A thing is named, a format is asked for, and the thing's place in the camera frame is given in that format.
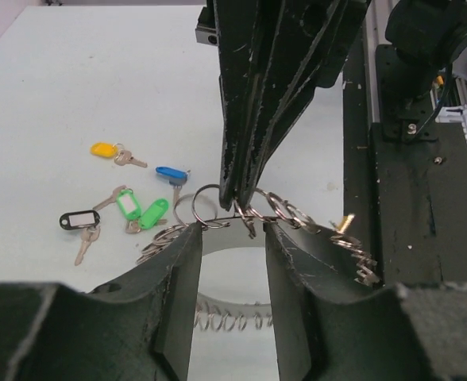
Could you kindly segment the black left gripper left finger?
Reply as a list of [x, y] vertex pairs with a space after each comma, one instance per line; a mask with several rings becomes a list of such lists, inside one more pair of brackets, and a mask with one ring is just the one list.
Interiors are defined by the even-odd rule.
[[202, 249], [192, 224], [90, 293], [0, 283], [0, 380], [185, 380]]

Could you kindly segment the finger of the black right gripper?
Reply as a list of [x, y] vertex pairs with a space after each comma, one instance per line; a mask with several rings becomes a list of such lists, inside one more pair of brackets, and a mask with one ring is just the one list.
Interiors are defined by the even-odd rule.
[[269, 128], [281, 99], [267, 83], [285, 1], [215, 1], [223, 115], [219, 204], [247, 207], [272, 156]]
[[365, 19], [365, 1], [285, 1], [249, 122], [243, 167], [248, 205], [270, 156], [314, 97], [332, 87]]

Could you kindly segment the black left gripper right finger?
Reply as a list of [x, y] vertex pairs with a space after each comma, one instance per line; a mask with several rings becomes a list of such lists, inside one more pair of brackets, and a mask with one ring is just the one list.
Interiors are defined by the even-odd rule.
[[355, 280], [331, 231], [265, 231], [282, 380], [467, 380], [467, 283]]

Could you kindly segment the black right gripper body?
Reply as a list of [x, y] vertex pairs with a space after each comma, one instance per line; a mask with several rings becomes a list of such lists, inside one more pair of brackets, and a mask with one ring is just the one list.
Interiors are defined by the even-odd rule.
[[206, 0], [205, 6], [200, 11], [195, 27], [195, 38], [199, 44], [218, 45], [213, 0]]

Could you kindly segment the metal disc with keyrings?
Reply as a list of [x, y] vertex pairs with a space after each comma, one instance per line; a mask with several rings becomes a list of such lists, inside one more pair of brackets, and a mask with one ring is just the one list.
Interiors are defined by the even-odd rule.
[[239, 303], [198, 294], [195, 327], [202, 331], [242, 331], [273, 327], [276, 333], [319, 327], [319, 301], [346, 306], [358, 302], [380, 282], [376, 261], [345, 226], [316, 225], [289, 201], [288, 214], [259, 216], [250, 211], [230, 218], [197, 222], [202, 254], [228, 250], [265, 252], [269, 303]]

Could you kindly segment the blue tag key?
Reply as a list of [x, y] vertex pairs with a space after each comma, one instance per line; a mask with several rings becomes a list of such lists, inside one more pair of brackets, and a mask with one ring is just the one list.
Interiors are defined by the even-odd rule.
[[175, 205], [179, 200], [180, 191], [187, 182], [190, 171], [181, 171], [173, 167], [159, 166], [155, 167], [155, 172], [162, 178], [165, 178], [173, 187], [172, 204]]

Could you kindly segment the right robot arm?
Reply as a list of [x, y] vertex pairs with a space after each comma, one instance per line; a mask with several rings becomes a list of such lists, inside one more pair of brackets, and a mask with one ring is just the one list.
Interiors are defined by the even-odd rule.
[[[246, 208], [272, 154], [332, 87], [364, 22], [367, 1], [209, 1], [197, 24], [218, 50], [223, 115], [219, 204]], [[423, 94], [467, 47], [467, 1], [400, 1], [386, 39], [403, 65], [405, 98]]]

